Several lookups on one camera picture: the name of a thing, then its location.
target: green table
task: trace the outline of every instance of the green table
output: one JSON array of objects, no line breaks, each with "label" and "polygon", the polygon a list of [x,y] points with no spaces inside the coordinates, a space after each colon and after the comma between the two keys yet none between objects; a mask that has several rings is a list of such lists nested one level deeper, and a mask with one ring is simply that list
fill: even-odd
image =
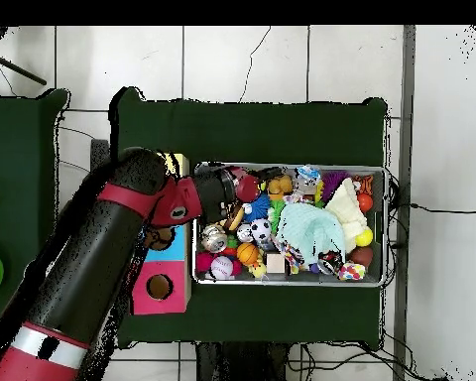
[{"label": "green table", "polygon": [[[183,153],[192,165],[383,165],[382,99],[350,105],[153,102],[124,88],[111,109],[112,148]],[[380,302],[380,288],[194,284],[186,313],[128,316],[118,338],[120,346],[133,340],[364,340],[377,347]]]},{"label": "green table", "polygon": [[0,97],[0,317],[55,220],[57,118],[68,92],[39,98]]}]

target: white stripe band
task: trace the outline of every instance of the white stripe band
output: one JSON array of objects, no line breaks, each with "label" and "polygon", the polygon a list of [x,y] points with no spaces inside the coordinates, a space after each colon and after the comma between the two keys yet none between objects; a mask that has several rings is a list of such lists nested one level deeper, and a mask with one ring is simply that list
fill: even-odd
[{"label": "white stripe band", "polygon": [[[22,326],[16,334],[12,346],[30,355],[37,356],[43,341],[47,337],[44,333]],[[78,369],[86,354],[86,349],[63,340],[58,339],[58,341],[59,345],[48,361],[67,368]]]}]

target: pink box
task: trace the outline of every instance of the pink box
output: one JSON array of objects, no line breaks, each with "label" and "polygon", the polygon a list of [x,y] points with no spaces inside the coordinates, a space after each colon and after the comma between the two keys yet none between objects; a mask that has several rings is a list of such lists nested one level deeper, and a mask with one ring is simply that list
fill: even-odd
[{"label": "pink box", "polygon": [[[132,314],[135,316],[184,313],[190,296],[187,288],[186,261],[145,262],[132,291]],[[172,282],[172,291],[164,300],[156,300],[148,291],[150,279],[165,275]]]}]

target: yellow ball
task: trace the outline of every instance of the yellow ball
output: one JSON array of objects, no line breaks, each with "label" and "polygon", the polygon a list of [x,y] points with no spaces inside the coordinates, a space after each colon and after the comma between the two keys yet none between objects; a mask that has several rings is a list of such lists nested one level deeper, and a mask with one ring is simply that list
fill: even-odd
[{"label": "yellow ball", "polygon": [[358,247],[366,247],[372,242],[373,238],[374,234],[372,233],[372,229],[367,227],[360,235],[356,235],[356,245]]}]

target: gray bin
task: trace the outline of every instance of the gray bin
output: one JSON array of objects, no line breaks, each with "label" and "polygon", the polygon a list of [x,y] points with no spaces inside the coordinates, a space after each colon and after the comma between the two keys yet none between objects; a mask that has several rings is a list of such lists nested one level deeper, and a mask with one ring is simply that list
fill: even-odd
[{"label": "gray bin", "polygon": [[[240,164],[229,163],[223,164],[226,166],[238,166],[250,170],[262,170],[271,167],[280,167],[286,172],[305,164],[299,165],[283,165],[283,164]],[[372,263],[370,264],[365,278],[359,282],[345,282],[340,281],[331,275],[314,274],[311,272],[299,272],[296,275],[267,275],[269,279],[256,280],[245,269],[242,274],[235,277],[234,280],[215,281],[205,279],[205,273],[198,273],[195,271],[195,254],[199,251],[204,251],[200,245],[200,226],[198,220],[192,223],[192,276],[195,282],[205,285],[269,285],[269,286],[320,286],[320,287],[340,287],[340,288],[377,288],[386,281],[387,270],[387,236],[386,229],[388,226],[388,185],[389,174],[381,167],[344,167],[344,166],[322,166],[312,165],[312,168],[319,169],[322,174],[328,171],[345,170],[351,176],[370,176],[373,175],[372,181],[372,196],[373,207],[367,214],[367,224],[374,233],[374,240],[370,244],[374,252]],[[205,163],[200,164],[195,169],[195,172],[205,171]]]}]

